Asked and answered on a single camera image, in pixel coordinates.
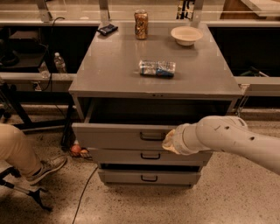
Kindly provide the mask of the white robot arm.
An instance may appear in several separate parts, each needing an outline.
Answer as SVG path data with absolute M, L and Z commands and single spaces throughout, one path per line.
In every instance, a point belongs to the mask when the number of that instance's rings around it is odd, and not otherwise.
M 162 147 L 179 155 L 222 151 L 244 157 L 280 174 L 280 139 L 256 134 L 238 116 L 210 115 L 172 129 Z

